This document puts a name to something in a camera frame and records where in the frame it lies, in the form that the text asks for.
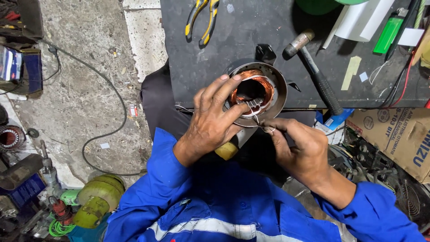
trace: copper winding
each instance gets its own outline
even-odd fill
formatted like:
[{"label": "copper winding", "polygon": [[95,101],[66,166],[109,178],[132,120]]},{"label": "copper winding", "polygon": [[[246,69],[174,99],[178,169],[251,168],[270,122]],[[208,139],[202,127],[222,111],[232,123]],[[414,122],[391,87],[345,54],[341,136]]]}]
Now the copper winding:
[{"label": "copper winding", "polygon": [[[254,70],[243,71],[241,73],[238,73],[238,75],[240,75],[242,77],[242,80],[243,80],[243,79],[249,78],[251,76],[256,76],[256,75],[264,76],[264,73],[260,70],[254,69]],[[264,96],[263,102],[260,104],[259,107],[252,109],[255,112],[258,109],[260,109],[260,107],[265,106],[272,101],[275,89],[270,84],[270,82],[267,81],[267,78],[265,78],[265,77],[255,77],[255,78],[252,78],[252,80],[258,81],[261,85],[263,85],[264,91],[265,91],[265,96]],[[238,104],[238,101],[247,102],[247,101],[251,101],[251,99],[246,98],[246,97],[237,96],[237,89],[235,89],[230,95],[230,102],[232,105],[235,105],[235,104]]]}]

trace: pliers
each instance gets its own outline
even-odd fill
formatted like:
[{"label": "pliers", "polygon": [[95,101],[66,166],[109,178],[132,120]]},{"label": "pliers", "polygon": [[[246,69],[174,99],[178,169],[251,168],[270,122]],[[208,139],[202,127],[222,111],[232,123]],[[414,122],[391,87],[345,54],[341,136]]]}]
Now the pliers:
[{"label": "pliers", "polygon": [[[187,38],[187,42],[191,42],[191,32],[193,31],[194,20],[196,20],[197,15],[199,15],[200,11],[204,6],[209,2],[209,0],[197,0],[196,5],[192,8],[190,15],[188,16],[187,25],[185,26],[185,36]],[[210,14],[211,18],[209,19],[209,26],[206,29],[205,34],[199,41],[199,47],[204,48],[206,44],[209,42],[211,38],[212,32],[215,28],[215,20],[217,14],[217,8],[219,5],[219,0],[210,0]]]}]

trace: fan grille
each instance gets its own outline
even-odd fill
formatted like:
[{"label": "fan grille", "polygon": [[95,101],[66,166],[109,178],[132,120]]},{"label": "fan grille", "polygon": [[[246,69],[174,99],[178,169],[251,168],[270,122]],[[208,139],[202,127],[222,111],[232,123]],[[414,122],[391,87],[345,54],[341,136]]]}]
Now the fan grille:
[{"label": "fan grille", "polygon": [[420,213],[420,200],[415,190],[409,184],[403,184],[397,192],[397,200],[399,208],[410,219],[416,217]]}]

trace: black work surface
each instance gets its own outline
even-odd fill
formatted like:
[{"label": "black work surface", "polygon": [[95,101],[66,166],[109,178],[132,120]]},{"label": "black work surface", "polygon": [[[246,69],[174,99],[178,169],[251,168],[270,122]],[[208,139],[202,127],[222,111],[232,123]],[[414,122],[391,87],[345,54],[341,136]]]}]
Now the black work surface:
[{"label": "black work surface", "polygon": [[[384,63],[385,55],[374,55],[372,51],[389,13],[370,42],[355,42],[334,36],[326,50],[318,51],[341,7],[324,16],[310,16],[301,11],[293,0],[220,0],[215,30],[208,45],[201,50],[198,42],[208,26],[209,7],[206,6],[198,15],[192,32],[193,40],[187,43],[185,23],[194,4],[195,0],[161,0],[173,94],[176,103],[185,108],[194,107],[194,94],[220,76],[231,62],[253,58],[258,43],[272,46],[278,56],[274,67],[286,79],[295,81],[302,90],[300,93],[288,88],[285,108],[309,108],[310,105],[324,108],[300,58],[296,55],[286,61],[282,57],[285,46],[306,28],[313,29],[316,35],[307,48],[344,108],[377,108],[388,96],[390,86],[394,85],[408,60],[408,55],[405,55],[407,51],[398,47],[373,85],[369,80],[362,83],[359,77],[361,73],[366,72],[370,76],[373,70]],[[227,11],[228,4],[234,7],[231,13]],[[392,9],[407,8],[408,5],[409,0],[396,0]],[[409,25],[413,24],[414,19],[415,15]],[[350,58],[354,56],[362,58],[357,75],[353,76],[349,89],[341,91]],[[406,93],[397,107],[424,107],[430,97],[429,74],[429,69],[419,67],[419,63],[411,68]],[[395,100],[402,92],[405,76],[406,72]]]}]

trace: metal motor casing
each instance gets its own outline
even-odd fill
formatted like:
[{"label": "metal motor casing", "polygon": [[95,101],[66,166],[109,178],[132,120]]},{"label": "metal motor casing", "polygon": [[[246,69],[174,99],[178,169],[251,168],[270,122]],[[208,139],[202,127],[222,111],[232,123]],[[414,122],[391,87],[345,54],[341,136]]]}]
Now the metal motor casing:
[{"label": "metal motor casing", "polygon": [[[274,82],[274,88],[277,92],[277,98],[273,99],[273,102],[270,104],[270,107],[257,115],[258,121],[261,123],[264,120],[272,119],[278,116],[278,114],[282,111],[285,102],[287,100],[287,82],[280,71],[274,68],[272,65],[267,63],[258,61],[256,59],[240,59],[233,63],[231,63],[224,71],[224,74],[228,74],[230,77],[233,77],[235,74],[250,70],[250,69],[260,69]],[[223,110],[228,110],[229,105],[226,104],[223,107]],[[258,124],[253,118],[244,118],[239,117],[235,122],[235,124],[242,127],[257,127]]]}]

